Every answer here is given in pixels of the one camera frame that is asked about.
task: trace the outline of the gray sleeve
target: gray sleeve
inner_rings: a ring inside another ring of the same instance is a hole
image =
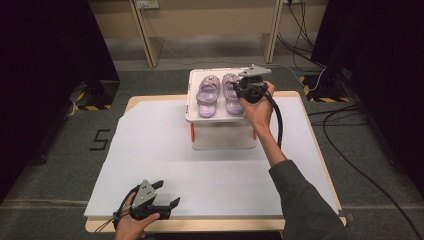
[[[269,170],[281,198],[289,239],[348,239],[343,223],[291,160]]]

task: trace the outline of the electrical outlet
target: electrical outlet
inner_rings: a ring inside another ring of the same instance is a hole
[[[159,9],[158,0],[136,0],[137,9]]]
[[[305,0],[292,0],[292,4],[301,4]],[[289,0],[283,0],[283,4],[289,4]]]

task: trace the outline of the yellow-black tape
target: yellow-black tape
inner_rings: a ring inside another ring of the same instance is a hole
[[[98,111],[98,110],[109,110],[111,105],[100,105],[100,106],[76,106],[77,110],[85,111]]]
[[[96,106],[80,106],[78,102],[84,97],[85,92],[82,92],[77,99],[77,103],[74,107],[74,110],[85,110],[85,111],[98,111],[98,110],[110,110],[112,105],[96,105]]]
[[[310,91],[307,84],[305,84],[305,77],[302,76],[299,78],[300,82],[303,85],[303,91],[305,92],[306,99],[310,102],[349,102],[349,98],[344,96],[339,97],[322,97],[322,96],[316,96],[316,92]]]

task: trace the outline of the black curtain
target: black curtain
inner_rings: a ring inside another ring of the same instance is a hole
[[[351,85],[388,160],[409,174],[422,196],[423,43],[422,0],[330,0],[312,54],[335,72],[352,71]]]
[[[85,0],[0,1],[0,201],[44,154],[81,83],[119,81]]]

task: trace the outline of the person's arm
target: person's arm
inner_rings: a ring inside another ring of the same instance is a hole
[[[267,82],[272,95],[275,87]],[[281,198],[286,220],[284,239],[347,239],[339,217],[278,147],[269,127],[271,104],[263,97],[256,104],[240,99],[245,118],[253,126],[261,141],[268,162],[269,173]]]

